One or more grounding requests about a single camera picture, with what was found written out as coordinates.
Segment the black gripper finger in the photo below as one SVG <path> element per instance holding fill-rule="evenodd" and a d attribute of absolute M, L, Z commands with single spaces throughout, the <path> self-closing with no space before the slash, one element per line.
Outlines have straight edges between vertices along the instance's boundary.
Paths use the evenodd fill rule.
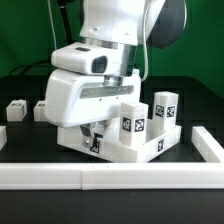
<path fill-rule="evenodd" d="M 94 142 L 94 131 L 90 124 L 80 126 L 81 133 L 83 135 L 82 144 L 85 147 L 92 147 Z"/>
<path fill-rule="evenodd" d="M 107 136 L 110 133 L 111 124 L 111 120 L 103 120 L 97 122 L 95 126 L 95 133 L 103 137 Z"/>

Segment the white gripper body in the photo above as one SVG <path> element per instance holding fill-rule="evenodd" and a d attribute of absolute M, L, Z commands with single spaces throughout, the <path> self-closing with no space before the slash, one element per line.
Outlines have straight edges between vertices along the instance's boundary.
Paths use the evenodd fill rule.
<path fill-rule="evenodd" d="M 49 77 L 45 116 L 59 127 L 117 118 L 123 103 L 140 97 L 139 72 L 133 68 L 133 46 L 73 43 L 52 53 L 56 67 Z"/>

